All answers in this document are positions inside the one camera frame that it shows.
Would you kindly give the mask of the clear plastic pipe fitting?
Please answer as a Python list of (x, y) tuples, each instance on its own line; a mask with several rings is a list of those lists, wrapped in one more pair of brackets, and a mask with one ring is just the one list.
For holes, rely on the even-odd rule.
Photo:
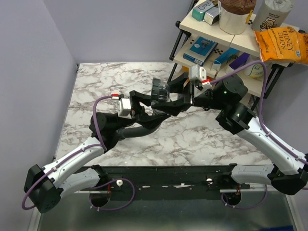
[(158, 103), (166, 103), (170, 101), (170, 87), (167, 83), (158, 78), (152, 80), (151, 87), (151, 108), (154, 115), (164, 115), (163, 111), (154, 109), (153, 106)]

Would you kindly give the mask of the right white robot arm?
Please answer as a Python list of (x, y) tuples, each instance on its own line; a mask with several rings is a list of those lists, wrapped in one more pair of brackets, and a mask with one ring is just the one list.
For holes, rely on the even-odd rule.
[(271, 185), (286, 195), (294, 195), (308, 182), (308, 156), (288, 145), (271, 132), (261, 114), (255, 114), (240, 101), (248, 92), (238, 76), (219, 80), (203, 80), (194, 93), (194, 83), (187, 76), (163, 84), (154, 78), (151, 87), (152, 108), (177, 116), (191, 106), (216, 109), (219, 125), (233, 135), (243, 138), (271, 160), (270, 165), (235, 165), (223, 174), (222, 185), (228, 189), (242, 183)]

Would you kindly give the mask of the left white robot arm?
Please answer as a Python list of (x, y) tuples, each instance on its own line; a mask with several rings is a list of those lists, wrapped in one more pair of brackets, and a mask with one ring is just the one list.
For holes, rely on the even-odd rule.
[(92, 134), (76, 149), (57, 161), (43, 167), (32, 166), (27, 173), (22, 209), (28, 210), (26, 200), (40, 213), (53, 209), (60, 200), (79, 190), (102, 190), (107, 183), (104, 175), (95, 169), (77, 171), (86, 163), (111, 150), (120, 141), (138, 138), (155, 132), (169, 114), (153, 110), (147, 114), (143, 105), (154, 106), (170, 102), (168, 90), (153, 90), (151, 95), (131, 91), (129, 97), (111, 94), (98, 98), (92, 109), (90, 130)]

